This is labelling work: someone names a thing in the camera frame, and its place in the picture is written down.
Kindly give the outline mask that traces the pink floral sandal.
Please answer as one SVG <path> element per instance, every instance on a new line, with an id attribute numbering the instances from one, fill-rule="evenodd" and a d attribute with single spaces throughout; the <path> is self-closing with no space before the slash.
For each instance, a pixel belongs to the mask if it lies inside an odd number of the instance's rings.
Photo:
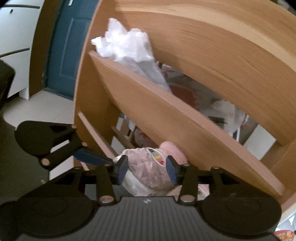
<path id="1" fill-rule="evenodd" d="M 128 157 L 128 170 L 122 186 L 131 195 L 165 196 L 175 188 L 166 170 L 166 155 L 159 149 L 126 149 L 113 162 L 123 155 Z"/>

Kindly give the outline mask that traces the blue door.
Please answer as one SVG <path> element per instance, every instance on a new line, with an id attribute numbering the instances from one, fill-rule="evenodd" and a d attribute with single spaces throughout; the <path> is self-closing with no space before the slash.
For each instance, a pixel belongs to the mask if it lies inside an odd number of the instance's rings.
<path id="1" fill-rule="evenodd" d="M 62 1 L 45 69 L 45 89 L 73 99 L 80 57 L 99 1 Z"/>

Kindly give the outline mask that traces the white drawer cabinet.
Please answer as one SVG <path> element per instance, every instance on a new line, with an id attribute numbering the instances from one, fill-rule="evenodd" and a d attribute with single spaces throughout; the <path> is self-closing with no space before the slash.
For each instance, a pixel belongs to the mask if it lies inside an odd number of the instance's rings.
<path id="1" fill-rule="evenodd" d="M 1 60 L 16 75 L 8 97 L 29 99 L 29 70 L 34 34 L 43 1 L 7 1 L 1 7 Z"/>

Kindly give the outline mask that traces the white plastic bag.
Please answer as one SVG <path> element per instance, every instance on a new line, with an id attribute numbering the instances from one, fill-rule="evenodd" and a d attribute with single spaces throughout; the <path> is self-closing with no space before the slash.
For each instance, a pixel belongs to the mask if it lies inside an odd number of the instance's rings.
<path id="1" fill-rule="evenodd" d="M 148 34 L 138 28 L 129 31 L 117 19 L 108 20 L 103 37 L 91 40 L 102 58 L 109 58 L 131 71 L 151 80 L 159 87 L 171 92 L 154 58 Z"/>

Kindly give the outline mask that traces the wooden shoe rack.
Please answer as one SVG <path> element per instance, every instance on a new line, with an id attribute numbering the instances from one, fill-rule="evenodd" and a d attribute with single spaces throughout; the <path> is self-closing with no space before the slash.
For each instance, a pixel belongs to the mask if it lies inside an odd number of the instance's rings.
<path id="1" fill-rule="evenodd" d="M 112 19 L 147 33 L 169 90 L 96 53 Z M 123 113 L 137 145 L 173 142 L 197 167 L 295 203 L 295 15 L 271 1 L 99 1 L 74 103 L 96 151 Z"/>

